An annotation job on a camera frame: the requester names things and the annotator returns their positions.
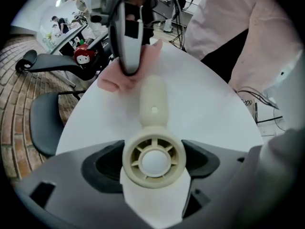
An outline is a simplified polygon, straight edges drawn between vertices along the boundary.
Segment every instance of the circular vent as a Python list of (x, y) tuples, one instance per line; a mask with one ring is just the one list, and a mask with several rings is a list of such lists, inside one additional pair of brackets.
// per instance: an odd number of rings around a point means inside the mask
[(185, 150), (173, 140), (151, 137), (135, 144), (124, 158), (126, 175), (147, 188), (168, 186), (180, 177), (185, 167)]

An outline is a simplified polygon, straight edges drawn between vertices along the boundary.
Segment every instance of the brick floor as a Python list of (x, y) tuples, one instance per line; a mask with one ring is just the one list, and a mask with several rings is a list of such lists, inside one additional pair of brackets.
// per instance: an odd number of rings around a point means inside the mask
[[(6, 174), (17, 182), (41, 165), (46, 158), (33, 147), (29, 114), (32, 101), (47, 92), (71, 91), (72, 88), (48, 72), (22, 73), (15, 64), (30, 49), (45, 52), (33, 36), (13, 36), (0, 51), (0, 147)], [(67, 122), (77, 100), (72, 95), (59, 99), (59, 109)]]

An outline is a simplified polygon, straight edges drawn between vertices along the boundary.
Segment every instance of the pink cloth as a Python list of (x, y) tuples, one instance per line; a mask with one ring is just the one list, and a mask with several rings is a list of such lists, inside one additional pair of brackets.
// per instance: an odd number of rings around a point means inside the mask
[(98, 87), (108, 92), (126, 92), (134, 88), (146, 76), (152, 63), (159, 57), (162, 44), (162, 41), (158, 40), (153, 45), (142, 46), (139, 70), (132, 76), (124, 75), (120, 68), (119, 58), (115, 59), (99, 75)]

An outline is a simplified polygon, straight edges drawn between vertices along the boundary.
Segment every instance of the beige plastic part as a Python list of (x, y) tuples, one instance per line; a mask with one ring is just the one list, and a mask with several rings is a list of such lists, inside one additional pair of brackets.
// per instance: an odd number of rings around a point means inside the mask
[(167, 90), (164, 80), (159, 76), (147, 77), (141, 86), (140, 122), (143, 128), (167, 126)]
[(184, 171), (184, 146), (166, 127), (167, 89), (156, 75), (147, 77), (140, 93), (140, 122), (143, 129), (126, 143), (122, 163), (126, 175), (146, 188), (162, 188)]

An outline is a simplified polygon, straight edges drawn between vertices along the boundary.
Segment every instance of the person in black shirt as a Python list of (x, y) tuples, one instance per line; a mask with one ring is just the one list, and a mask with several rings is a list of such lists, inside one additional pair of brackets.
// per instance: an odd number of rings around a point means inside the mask
[(58, 23), (59, 29), (61, 30), (62, 33), (67, 33), (69, 31), (69, 28), (66, 25), (66, 22), (65, 22), (64, 18), (58, 19), (56, 16), (53, 16), (52, 21)]

